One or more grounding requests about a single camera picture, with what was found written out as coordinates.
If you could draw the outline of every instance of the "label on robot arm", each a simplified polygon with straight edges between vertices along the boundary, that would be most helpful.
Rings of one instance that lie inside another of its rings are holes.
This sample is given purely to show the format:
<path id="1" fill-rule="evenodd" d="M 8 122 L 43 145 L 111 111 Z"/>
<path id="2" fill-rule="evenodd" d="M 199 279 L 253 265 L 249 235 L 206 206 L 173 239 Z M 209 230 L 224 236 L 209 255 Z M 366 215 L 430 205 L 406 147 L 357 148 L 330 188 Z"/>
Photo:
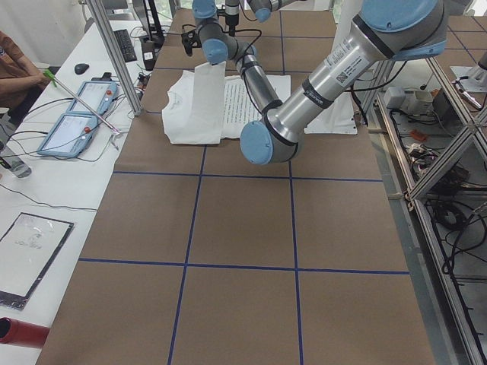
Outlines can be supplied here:
<path id="1" fill-rule="evenodd" d="M 351 84 L 367 67 L 365 55 L 344 40 L 326 57 L 329 75 L 341 86 Z"/>

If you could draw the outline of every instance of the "black mouse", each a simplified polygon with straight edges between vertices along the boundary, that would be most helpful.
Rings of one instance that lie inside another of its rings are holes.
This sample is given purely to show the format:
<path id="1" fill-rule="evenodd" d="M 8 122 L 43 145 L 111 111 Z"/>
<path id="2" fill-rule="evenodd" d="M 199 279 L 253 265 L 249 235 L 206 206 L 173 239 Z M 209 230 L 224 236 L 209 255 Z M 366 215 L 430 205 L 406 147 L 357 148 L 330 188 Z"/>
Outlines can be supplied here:
<path id="1" fill-rule="evenodd" d="M 81 74 L 84 74 L 84 72 L 86 70 L 88 70 L 89 68 L 89 64 L 87 63 L 78 63 L 76 66 L 75 66 L 75 74 L 77 75 L 81 75 Z"/>

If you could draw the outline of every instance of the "blue joint cap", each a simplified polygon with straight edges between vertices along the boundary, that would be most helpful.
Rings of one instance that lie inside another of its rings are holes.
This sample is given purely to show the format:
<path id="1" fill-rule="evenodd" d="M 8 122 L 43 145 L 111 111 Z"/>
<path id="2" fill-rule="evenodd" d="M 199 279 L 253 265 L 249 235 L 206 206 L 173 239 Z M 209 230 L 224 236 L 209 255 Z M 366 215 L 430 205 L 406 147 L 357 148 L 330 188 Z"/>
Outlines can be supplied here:
<path id="1" fill-rule="evenodd" d="M 193 17 L 208 19 L 216 15 L 216 6 L 213 0 L 193 0 Z"/>
<path id="2" fill-rule="evenodd" d="M 407 49 L 406 51 L 398 52 L 393 58 L 393 61 L 409 61 L 412 59 L 426 59 L 428 57 L 438 56 L 444 51 L 447 41 L 443 40 L 436 44 L 423 46 L 420 48 Z"/>
<path id="3" fill-rule="evenodd" d="M 438 0 L 364 0 L 361 18 L 373 30 L 395 33 L 414 27 L 437 3 Z"/>
<path id="4" fill-rule="evenodd" d="M 256 11 L 256 18 L 260 23 L 263 23 L 271 17 L 271 11 L 268 8 L 261 8 Z"/>
<path id="5" fill-rule="evenodd" d="M 240 134 L 240 149 L 251 163 L 268 164 L 274 153 L 274 145 L 266 126 L 259 121 L 247 123 Z"/>
<path id="6" fill-rule="evenodd" d="M 212 65 L 217 65 L 228 59 L 228 48 L 222 40 L 210 38 L 203 42 L 203 53 Z"/>

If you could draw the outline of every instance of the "white desk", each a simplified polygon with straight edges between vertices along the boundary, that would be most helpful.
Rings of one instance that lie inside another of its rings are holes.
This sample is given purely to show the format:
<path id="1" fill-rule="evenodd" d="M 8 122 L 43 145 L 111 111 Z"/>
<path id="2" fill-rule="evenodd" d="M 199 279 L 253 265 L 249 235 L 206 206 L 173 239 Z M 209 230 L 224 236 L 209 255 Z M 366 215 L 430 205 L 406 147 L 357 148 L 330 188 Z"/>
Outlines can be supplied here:
<path id="1" fill-rule="evenodd" d="M 113 29 L 126 28 L 129 32 L 139 25 L 136 21 L 114 21 Z M 140 44 L 135 44 L 138 61 L 127 63 L 127 68 L 132 80 L 141 71 L 137 64 L 143 67 Z M 74 66 L 84 62 L 90 68 L 82 75 L 74 73 Z M 56 77 L 70 89 L 76 91 L 81 83 L 91 80 L 92 77 L 100 77 L 104 72 L 115 74 L 113 66 L 103 46 L 97 27 L 94 25 L 84 35 L 72 54 L 59 69 Z M 55 88 L 50 84 L 33 107 L 39 106 L 51 100 L 69 97 L 61 88 Z M 37 130 L 48 132 L 59 115 L 68 107 L 68 103 L 54 103 L 32 115 L 27 116 L 18 131 Z M 108 118 L 117 128 L 123 132 L 128 131 L 132 122 L 132 112 L 129 104 L 124 100 L 116 111 Z M 116 143 L 121 149 L 126 135 L 117 138 Z M 26 151 L 35 151 L 42 141 L 43 135 L 20 134 L 16 136 Z M 80 157 L 94 160 L 102 153 L 110 130 L 101 125 L 97 130 L 88 149 Z M 11 141 L 8 146 L 18 154 L 22 151 L 18 144 Z M 119 151 L 110 145 L 97 162 L 84 162 L 81 160 L 56 160 L 52 158 L 35 158 L 23 156 L 22 159 L 31 166 L 32 174 L 26 179 L 18 179 L 6 170 L 0 171 L 3 177 L 0 183 L 13 190 L 23 192 L 31 198 L 47 202 L 51 205 L 68 205 L 83 208 L 97 208 L 103 197 L 103 193 L 113 171 L 113 164 L 119 155 Z M 56 316 L 59 304 L 65 293 L 72 271 L 78 260 L 79 253 L 88 235 L 95 213 L 89 211 L 74 211 L 68 209 L 53 209 L 42 205 L 35 205 L 26 198 L 9 192 L 0 187 L 0 236 L 13 223 L 21 212 L 38 214 L 44 217 L 57 218 L 75 223 L 65 245 L 47 271 L 44 279 L 33 292 L 24 310 L 17 311 L 0 306 L 0 318 L 11 317 L 25 322 L 32 322 L 50 327 Z M 35 364 L 40 350 L 21 348 L 6 344 L 0 344 L 0 363 L 30 365 Z"/>

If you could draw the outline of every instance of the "clear bottle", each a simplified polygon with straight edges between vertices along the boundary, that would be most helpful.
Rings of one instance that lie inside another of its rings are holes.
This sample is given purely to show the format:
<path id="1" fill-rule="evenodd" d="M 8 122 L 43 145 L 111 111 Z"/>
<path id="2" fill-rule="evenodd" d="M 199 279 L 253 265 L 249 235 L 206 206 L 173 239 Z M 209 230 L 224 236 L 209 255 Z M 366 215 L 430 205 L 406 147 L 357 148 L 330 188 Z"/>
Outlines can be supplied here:
<path id="1" fill-rule="evenodd" d="M 32 173 L 32 169 L 2 141 L 0 141 L 0 166 L 19 178 L 27 177 Z"/>

